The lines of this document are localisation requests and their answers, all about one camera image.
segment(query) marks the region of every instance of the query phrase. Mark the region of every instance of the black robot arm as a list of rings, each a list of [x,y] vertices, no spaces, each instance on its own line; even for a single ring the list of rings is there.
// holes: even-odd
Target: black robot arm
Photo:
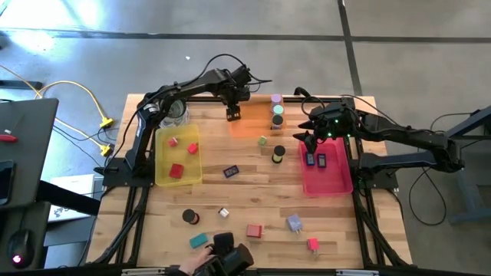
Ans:
[[[226,69],[213,69],[201,77],[172,86],[162,86],[158,91],[145,94],[138,104],[138,128],[133,146],[127,151],[125,160],[134,176],[148,174],[148,143],[152,132],[158,128],[165,117],[180,117],[185,112],[186,98],[203,92],[211,92],[227,106],[226,118],[229,121],[240,119],[239,101],[249,100],[248,83],[251,81],[249,69],[242,65],[230,72]]]
[[[429,166],[432,169],[453,173],[463,168],[459,146],[444,133],[418,130],[411,126],[395,124],[385,117],[356,110],[351,97],[340,102],[316,107],[308,115],[309,121],[298,127],[313,130],[310,134],[294,134],[303,141],[307,150],[314,153],[318,143],[328,138],[352,136],[367,141],[392,141],[427,150],[425,153],[403,156],[377,156],[364,153],[359,159],[359,169],[377,173],[382,169],[399,169]]]

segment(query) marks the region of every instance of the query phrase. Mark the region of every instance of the pink tray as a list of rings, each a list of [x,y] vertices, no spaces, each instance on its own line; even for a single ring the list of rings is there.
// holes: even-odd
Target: pink tray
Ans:
[[[343,139],[327,139],[323,144],[317,145],[313,166],[307,166],[305,162],[307,149],[303,142],[298,144],[298,151],[304,179],[304,193],[307,196],[339,196],[353,192]],[[317,167],[318,153],[325,154],[325,168]]]

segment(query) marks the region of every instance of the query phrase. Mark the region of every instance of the red light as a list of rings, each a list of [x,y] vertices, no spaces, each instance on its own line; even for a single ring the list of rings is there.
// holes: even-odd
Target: red light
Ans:
[[[18,264],[22,261],[22,258],[21,258],[21,256],[16,255],[12,258],[12,260],[14,261],[14,263]]]

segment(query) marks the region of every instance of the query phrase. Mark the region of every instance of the paper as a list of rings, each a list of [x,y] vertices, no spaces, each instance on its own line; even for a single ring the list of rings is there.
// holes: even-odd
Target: paper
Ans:
[[[93,197],[94,194],[94,175],[82,175],[82,176],[64,176],[54,177],[51,179],[51,184],[68,191],[76,192],[81,195],[84,194],[88,197]],[[89,215],[80,213],[74,210],[66,209],[63,207],[52,205],[49,211],[48,222],[60,222],[71,219],[87,218]]]

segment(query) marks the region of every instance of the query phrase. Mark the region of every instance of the person's arm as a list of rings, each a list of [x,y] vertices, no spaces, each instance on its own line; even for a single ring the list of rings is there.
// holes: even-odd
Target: person's arm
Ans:
[[[212,248],[203,249],[197,256],[189,257],[179,266],[179,268],[170,269],[167,273],[169,276],[192,276],[194,271],[206,263],[210,258],[213,258]]]

